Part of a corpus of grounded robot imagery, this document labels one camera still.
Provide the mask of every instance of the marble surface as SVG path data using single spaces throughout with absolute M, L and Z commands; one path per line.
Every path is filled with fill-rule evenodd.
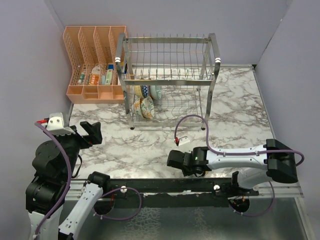
M 202 87 L 203 110 L 207 93 L 207 87 Z M 101 122 L 103 142 L 81 150 L 83 164 L 77 178 L 86 179 L 94 171 L 112 178 L 183 177 L 179 169 L 166 166 L 169 152 L 177 149 L 173 127 L 140 126 L 130 130 L 123 104 L 75 104 L 70 125 L 76 125 L 79 133 L 85 134 L 80 127 L 82 121 Z M 247 148 L 263 144 L 273 137 L 251 69 L 220 70 L 208 123 L 212 147 Z M 200 127 L 188 130 L 181 127 L 177 136 L 188 136 L 191 148 L 206 145 L 206 132 Z M 222 168 L 209 172 L 206 177 L 229 177 L 236 170 Z

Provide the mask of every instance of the gray wall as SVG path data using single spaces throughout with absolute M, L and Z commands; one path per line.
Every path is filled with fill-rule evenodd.
M 320 1 L 294 0 L 256 67 L 276 137 L 305 154 L 298 177 L 320 239 Z
M 215 32 L 223 64 L 257 64 L 290 0 L 50 0 L 64 26 L 126 25 L 129 33 Z
M 71 76 L 62 33 L 43 0 L 2 0 L 0 7 L 0 239 L 26 239 L 25 191 L 35 150 L 48 140 L 34 126 L 67 111 Z

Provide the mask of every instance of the purple cable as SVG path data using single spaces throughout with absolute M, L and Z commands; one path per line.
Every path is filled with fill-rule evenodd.
M 268 212 L 271 211 L 271 209 L 274 207 L 274 205 L 276 203 L 276 193 L 275 193 L 274 186 L 272 185 L 272 183 L 270 181 L 268 183 L 270 184 L 270 187 L 272 189 L 272 201 L 271 201 L 269 207 L 266 210 L 264 210 L 263 212 L 260 212 L 258 214 L 245 214 L 243 212 L 239 212 L 239 211 L 235 210 L 229 203 L 230 208 L 233 209 L 234 213 L 239 214 L 239 215 L 244 216 L 244 217 L 248 217 L 248 218 L 260 217 L 260 216 L 263 216 L 263 215 L 267 214 Z
M 107 193 L 103 194 L 103 195 L 101 196 L 101 198 L 103 198 L 103 197 L 105 197 L 105 196 L 107 196 L 107 195 L 109 195 L 109 194 L 113 194 L 114 192 L 119 191 L 119 190 L 121 190 L 121 189 L 129 189 L 129 190 L 135 191 L 135 192 L 138 194 L 138 197 L 139 197 L 139 207 L 138 207 L 138 210 L 137 210 L 134 214 L 132 214 L 131 216 L 127 216 L 127 217 L 116 218 L 116 217 L 111 217 L 111 216 L 99 215 L 99 214 L 96 213 L 95 208 L 93 208 L 93 211 L 95 212 L 95 214 L 98 215 L 99 217 L 104 218 L 104 219 L 110 219 L 110 220 L 115 220 L 115 221 L 126 221 L 126 220 L 132 219 L 132 218 L 134 218 L 136 215 L 138 215 L 138 213 L 140 212 L 141 207 L 142 207 L 142 198 L 141 198 L 140 193 L 138 192 L 138 190 L 135 189 L 135 188 L 132 188 L 132 187 L 119 187 L 119 188 L 113 189 L 113 190 L 108 191 Z
M 229 156 L 248 156 L 248 155 L 255 155 L 255 154 L 293 153 L 293 154 L 298 154 L 298 155 L 301 156 L 301 160 L 298 163 L 295 164 L 296 166 L 299 166 L 305 160 L 305 156 L 302 154 L 302 152 L 299 152 L 299 151 L 296 151 L 296 150 L 290 150 L 290 149 L 288 149 L 288 150 L 286 150 L 286 149 L 284 149 L 284 150 L 265 150 L 265 151 L 258 151 L 257 153 L 255 151 L 252 151 L 252 152 L 220 152 L 220 151 L 216 151 L 209 145 L 209 125 L 208 125 L 208 122 L 205 120 L 205 118 L 203 118 L 202 116 L 196 115 L 196 114 L 191 114 L 191 115 L 184 116 L 183 118 L 180 119 L 180 121 L 178 121 L 178 123 L 175 126 L 175 130 L 174 130 L 174 139 L 175 140 L 177 139 L 177 130 L 178 130 L 179 124 L 184 119 L 189 118 L 189 117 L 196 117 L 196 118 L 201 119 L 204 122 L 204 124 L 206 126 L 206 136 L 205 136 L 206 146 L 208 147 L 208 149 L 211 152 L 213 152 L 215 154 L 229 155 Z M 235 211 L 235 213 L 240 214 L 240 215 L 245 216 L 245 217 L 251 217 L 251 218 L 260 217 L 260 216 L 263 216 L 266 213 L 268 213 L 272 209 L 272 207 L 274 206 L 275 200 L 276 200 L 275 189 L 274 189 L 274 187 L 273 187 L 273 185 L 272 185 L 272 183 L 270 181 L 269 181 L 269 183 L 270 183 L 270 186 L 271 186 L 271 189 L 272 189 L 273 197 L 272 197 L 272 202 L 271 202 L 270 206 L 265 211 L 263 211 L 261 213 L 258 213 L 256 215 L 249 215 L 249 214 L 243 214 L 243 213 L 241 214 L 238 211 Z
M 296 166 L 299 166 L 300 164 L 302 164 L 305 160 L 305 156 L 302 154 L 302 152 L 296 151 L 296 150 L 291 150 L 291 149 L 281 149 L 281 150 L 265 150 L 265 151 L 257 151 L 257 153 L 255 151 L 252 152 L 221 152 L 221 151 L 216 151 L 214 150 L 210 145 L 209 145 L 209 126 L 208 126 L 208 122 L 199 115 L 196 114 L 191 114 L 191 115 L 187 115 L 184 116 L 183 118 L 180 119 L 180 121 L 178 121 L 178 123 L 175 126 L 175 130 L 174 130 L 174 139 L 177 139 L 177 130 L 178 130 L 178 126 L 179 124 L 186 118 L 189 117 L 197 117 L 199 119 L 202 119 L 202 121 L 204 122 L 205 126 L 206 126 L 206 136 L 205 136 L 205 142 L 206 142 L 206 146 L 208 147 L 208 149 L 215 153 L 215 154 L 219 154 L 219 155 L 228 155 L 228 156 L 248 156 L 248 155 L 255 155 L 255 154 L 275 154 L 275 153 L 293 153 L 293 154 L 298 154 L 301 156 L 301 160 L 296 164 Z
M 50 211 L 48 211 L 48 213 L 43 217 L 43 219 L 40 221 L 40 223 L 38 224 L 38 226 L 35 229 L 34 235 L 36 236 L 35 239 L 38 238 L 38 233 L 40 231 L 40 228 L 42 226 L 42 224 L 45 222 L 45 220 L 47 218 L 49 218 L 51 216 L 51 214 L 54 213 L 54 211 L 58 208 L 58 206 L 60 205 L 60 203 L 63 201 L 63 199 L 65 199 L 65 196 L 67 195 L 67 192 L 70 188 L 70 183 L 71 183 L 71 176 L 72 176 L 72 170 L 71 170 L 71 165 L 69 162 L 69 157 L 66 153 L 66 151 L 64 150 L 64 148 L 62 147 L 62 145 L 60 144 L 60 142 L 58 142 L 58 140 L 55 138 L 55 136 L 53 136 L 45 127 L 43 127 L 40 123 L 35 122 L 34 125 L 36 125 L 38 128 L 40 128 L 49 138 L 51 138 L 51 140 L 55 143 L 55 145 L 58 147 L 58 149 L 60 150 L 60 152 L 63 155 L 63 158 L 65 160 L 65 164 L 66 164 L 66 168 L 67 168 L 67 181 L 66 181 L 66 186 L 65 189 L 61 195 L 61 197 L 59 198 L 59 200 L 56 202 L 56 204 L 50 209 Z

